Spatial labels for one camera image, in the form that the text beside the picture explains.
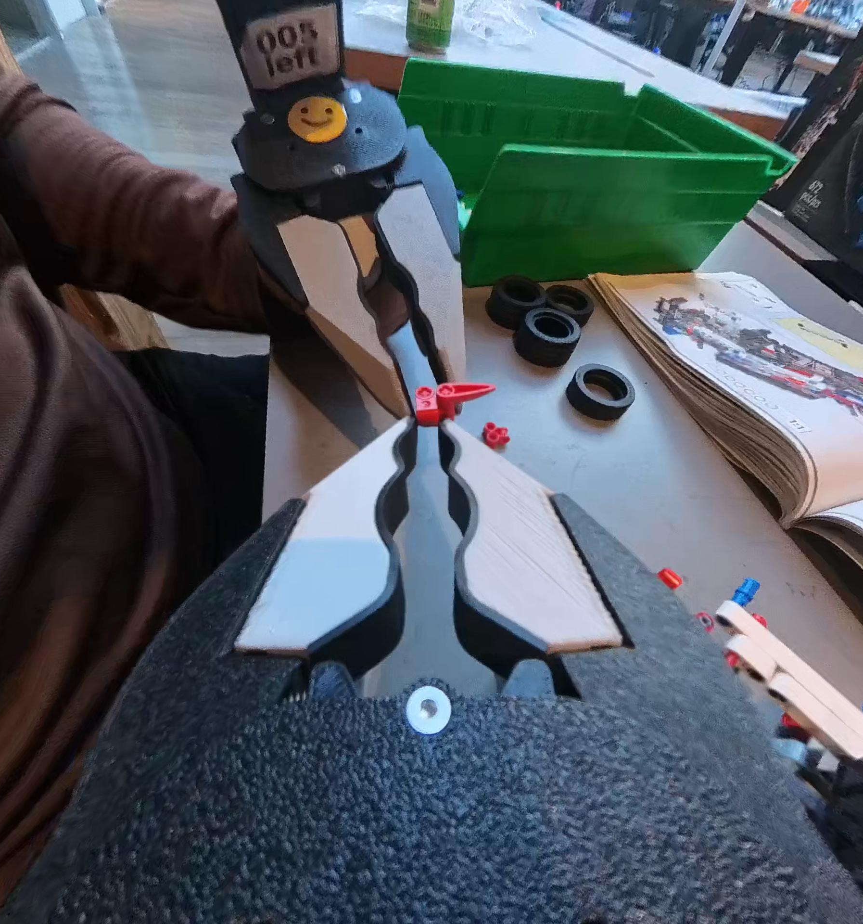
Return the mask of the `green plastic bin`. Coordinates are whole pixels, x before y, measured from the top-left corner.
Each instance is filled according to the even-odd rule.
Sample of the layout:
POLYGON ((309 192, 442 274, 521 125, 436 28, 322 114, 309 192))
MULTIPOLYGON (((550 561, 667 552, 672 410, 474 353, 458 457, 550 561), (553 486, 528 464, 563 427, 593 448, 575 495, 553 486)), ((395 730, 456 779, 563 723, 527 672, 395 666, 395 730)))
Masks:
POLYGON ((397 101, 463 193, 466 286, 694 271, 797 162, 650 84, 411 57, 397 101))

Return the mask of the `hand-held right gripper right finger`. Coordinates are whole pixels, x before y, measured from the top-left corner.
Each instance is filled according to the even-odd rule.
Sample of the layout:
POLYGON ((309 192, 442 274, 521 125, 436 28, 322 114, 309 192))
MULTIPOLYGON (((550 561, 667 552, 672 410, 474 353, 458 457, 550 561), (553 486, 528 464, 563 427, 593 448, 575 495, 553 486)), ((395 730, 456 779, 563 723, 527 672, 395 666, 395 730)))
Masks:
POLYGON ((454 626, 507 679, 522 661, 565 679, 565 655, 620 648, 624 631, 557 510, 559 495, 447 421, 439 428, 448 511, 461 532, 454 626))

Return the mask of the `black toy car box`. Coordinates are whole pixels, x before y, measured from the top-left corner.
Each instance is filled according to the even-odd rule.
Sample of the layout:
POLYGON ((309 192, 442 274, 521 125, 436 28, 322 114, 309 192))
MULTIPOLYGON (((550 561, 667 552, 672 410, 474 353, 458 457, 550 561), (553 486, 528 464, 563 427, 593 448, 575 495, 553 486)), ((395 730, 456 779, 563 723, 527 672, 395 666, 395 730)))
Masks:
POLYGON ((797 157, 763 201, 830 253, 820 281, 863 305, 863 26, 779 137, 797 157))

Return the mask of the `clear plastic bag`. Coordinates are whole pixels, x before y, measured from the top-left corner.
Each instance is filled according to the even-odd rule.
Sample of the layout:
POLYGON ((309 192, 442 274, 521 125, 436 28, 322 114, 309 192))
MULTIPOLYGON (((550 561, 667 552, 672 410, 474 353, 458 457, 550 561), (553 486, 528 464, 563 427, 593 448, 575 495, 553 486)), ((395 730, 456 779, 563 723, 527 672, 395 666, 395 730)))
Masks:
POLYGON ((460 1, 457 17, 468 35, 506 47, 530 43, 540 24, 535 1, 460 1))

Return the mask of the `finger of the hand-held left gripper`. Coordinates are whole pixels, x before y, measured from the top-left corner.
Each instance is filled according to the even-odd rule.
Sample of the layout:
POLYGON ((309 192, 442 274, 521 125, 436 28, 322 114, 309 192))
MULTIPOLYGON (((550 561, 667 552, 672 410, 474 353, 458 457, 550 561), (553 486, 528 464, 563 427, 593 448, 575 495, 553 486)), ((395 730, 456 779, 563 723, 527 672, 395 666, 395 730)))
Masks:
POLYGON ((435 381, 465 378, 461 267, 422 184, 393 190, 373 214, 372 225, 380 265, 372 287, 372 322, 389 369, 372 386, 372 396, 389 412, 409 412, 411 402, 388 341, 410 325, 435 381))
POLYGON ((310 215, 277 225, 306 299, 310 324, 395 418, 412 415, 401 375, 363 299, 356 253, 343 225, 310 215))

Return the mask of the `black rubber tyre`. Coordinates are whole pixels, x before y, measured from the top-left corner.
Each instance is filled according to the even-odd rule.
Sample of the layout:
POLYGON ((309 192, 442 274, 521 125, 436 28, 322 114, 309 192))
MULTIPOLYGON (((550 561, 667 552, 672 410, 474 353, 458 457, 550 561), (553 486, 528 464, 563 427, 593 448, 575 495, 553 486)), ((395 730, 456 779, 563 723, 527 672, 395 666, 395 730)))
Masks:
POLYGON ((595 309, 589 294, 574 285, 555 283, 545 289, 547 308, 562 312, 582 328, 591 319, 595 309))
POLYGON ((546 290, 541 283, 513 274, 494 283, 485 310, 493 323, 513 332, 531 310, 545 306, 546 290))
POLYGON ((533 308, 515 330, 518 356, 541 368, 559 368, 572 357, 581 328, 575 319, 553 308, 533 308))
POLYGON ((619 420, 635 400, 633 384, 621 372, 600 364, 580 366, 565 388, 574 410, 598 422, 619 420))

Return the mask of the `red teardrop brick piece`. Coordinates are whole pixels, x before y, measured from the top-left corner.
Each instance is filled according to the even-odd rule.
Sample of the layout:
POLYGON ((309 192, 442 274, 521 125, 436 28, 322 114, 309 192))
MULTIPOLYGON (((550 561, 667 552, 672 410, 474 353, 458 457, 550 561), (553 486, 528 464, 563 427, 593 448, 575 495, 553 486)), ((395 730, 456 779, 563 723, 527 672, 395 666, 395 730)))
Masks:
POLYGON ((439 419, 453 420, 467 402, 483 398, 495 389, 495 385, 481 383, 448 382, 438 385, 436 405, 439 419))

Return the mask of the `white table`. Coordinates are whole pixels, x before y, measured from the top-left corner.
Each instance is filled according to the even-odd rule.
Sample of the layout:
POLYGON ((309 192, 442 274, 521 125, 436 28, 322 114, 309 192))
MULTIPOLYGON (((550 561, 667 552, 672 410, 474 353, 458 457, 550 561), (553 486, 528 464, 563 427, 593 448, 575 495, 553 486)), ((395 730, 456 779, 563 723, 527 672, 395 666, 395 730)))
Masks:
MULTIPOLYGON (((366 15, 363 2, 345 2, 344 40, 348 75, 398 91, 410 49, 405 26, 366 15)), ((567 13, 541 14, 526 44, 505 46, 455 32, 444 60, 487 68, 622 82, 633 94, 648 84, 705 109, 768 141, 776 140, 787 114, 750 90, 722 85, 685 66, 619 39, 567 13)))

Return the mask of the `light green box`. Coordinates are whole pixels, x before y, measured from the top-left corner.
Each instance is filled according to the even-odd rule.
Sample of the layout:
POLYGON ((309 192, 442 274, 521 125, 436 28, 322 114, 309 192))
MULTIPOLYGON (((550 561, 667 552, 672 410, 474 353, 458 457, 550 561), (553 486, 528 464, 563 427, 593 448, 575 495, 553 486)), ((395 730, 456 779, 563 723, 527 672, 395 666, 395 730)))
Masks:
POLYGON ((406 2, 406 42, 419 52, 443 54, 449 47, 455 1, 406 2))

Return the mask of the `storage shelving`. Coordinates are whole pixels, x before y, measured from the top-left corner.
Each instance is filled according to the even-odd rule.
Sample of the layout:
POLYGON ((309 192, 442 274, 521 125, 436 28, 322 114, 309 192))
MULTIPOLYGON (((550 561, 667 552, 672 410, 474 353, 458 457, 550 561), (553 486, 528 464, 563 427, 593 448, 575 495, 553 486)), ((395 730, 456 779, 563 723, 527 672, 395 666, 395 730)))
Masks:
POLYGON ((802 52, 841 56, 863 2, 594 1, 566 10, 618 38, 739 89, 803 95, 816 79, 802 52))

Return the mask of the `person's brown shirt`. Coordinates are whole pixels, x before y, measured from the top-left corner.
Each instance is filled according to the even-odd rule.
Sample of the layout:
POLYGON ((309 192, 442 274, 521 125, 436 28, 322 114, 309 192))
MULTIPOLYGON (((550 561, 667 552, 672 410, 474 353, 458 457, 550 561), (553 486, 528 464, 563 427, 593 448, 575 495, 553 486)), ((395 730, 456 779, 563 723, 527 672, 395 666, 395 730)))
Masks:
POLYGON ((26 267, 0 275, 0 909, 141 653, 209 574, 164 424, 26 267))

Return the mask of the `grey desk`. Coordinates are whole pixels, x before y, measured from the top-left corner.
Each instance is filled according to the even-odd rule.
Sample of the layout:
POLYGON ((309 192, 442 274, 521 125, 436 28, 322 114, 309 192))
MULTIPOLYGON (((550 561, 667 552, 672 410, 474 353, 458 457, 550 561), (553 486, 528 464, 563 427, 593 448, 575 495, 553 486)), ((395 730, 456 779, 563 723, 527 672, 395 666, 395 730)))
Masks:
MULTIPOLYGON (((819 283, 758 228, 741 224, 703 263, 757 277, 801 314, 863 345, 863 307, 819 283)), ((818 537, 785 532, 767 496, 721 454, 603 308, 561 372, 519 359, 508 331, 485 313, 486 290, 465 294, 470 380, 497 390, 461 413, 477 442, 484 422, 506 426, 503 455, 576 501, 651 572, 669 568, 691 613, 713 611, 744 578, 761 588, 752 612, 858 710, 863 705, 863 590, 835 567, 818 537), (618 422, 592 422, 564 396, 577 366, 616 368, 635 386, 618 422)), ((393 422, 315 334, 272 346, 264 514, 300 497, 393 422)), ((367 697, 399 693, 425 676, 458 693, 495 692, 495 675, 460 646, 449 616, 460 533, 447 510, 436 434, 419 429, 409 512, 395 541, 402 558, 402 641, 363 676, 367 697)))

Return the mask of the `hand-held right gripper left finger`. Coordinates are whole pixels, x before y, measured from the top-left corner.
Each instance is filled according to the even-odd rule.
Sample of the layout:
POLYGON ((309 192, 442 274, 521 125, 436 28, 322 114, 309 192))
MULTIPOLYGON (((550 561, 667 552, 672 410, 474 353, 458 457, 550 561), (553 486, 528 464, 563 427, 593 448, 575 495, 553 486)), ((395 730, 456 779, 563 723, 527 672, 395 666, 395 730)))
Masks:
POLYGON ((406 606, 393 537, 416 449, 417 424, 404 418, 307 492, 237 652, 342 664, 359 680, 394 650, 406 606))

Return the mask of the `wooden workbench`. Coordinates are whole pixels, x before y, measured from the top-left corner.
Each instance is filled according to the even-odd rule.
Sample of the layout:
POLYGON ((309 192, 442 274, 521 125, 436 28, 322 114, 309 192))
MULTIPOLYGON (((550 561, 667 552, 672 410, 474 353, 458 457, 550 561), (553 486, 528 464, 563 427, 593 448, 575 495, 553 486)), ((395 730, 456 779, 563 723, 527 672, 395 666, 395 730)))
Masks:
POLYGON ((114 351, 167 348, 154 315, 120 295, 96 293, 79 286, 59 288, 68 314, 114 351))

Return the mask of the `toy brick race car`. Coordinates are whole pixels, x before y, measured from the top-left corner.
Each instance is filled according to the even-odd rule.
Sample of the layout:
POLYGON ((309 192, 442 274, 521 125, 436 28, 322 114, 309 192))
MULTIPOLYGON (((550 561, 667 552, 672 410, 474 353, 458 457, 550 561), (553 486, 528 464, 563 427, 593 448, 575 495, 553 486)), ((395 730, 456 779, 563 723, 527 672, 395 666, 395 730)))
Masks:
POLYGON ((808 815, 863 890, 863 705, 818 675, 751 610, 759 588, 747 578, 715 612, 696 618, 722 643, 728 667, 781 710, 772 746, 791 766, 808 815))

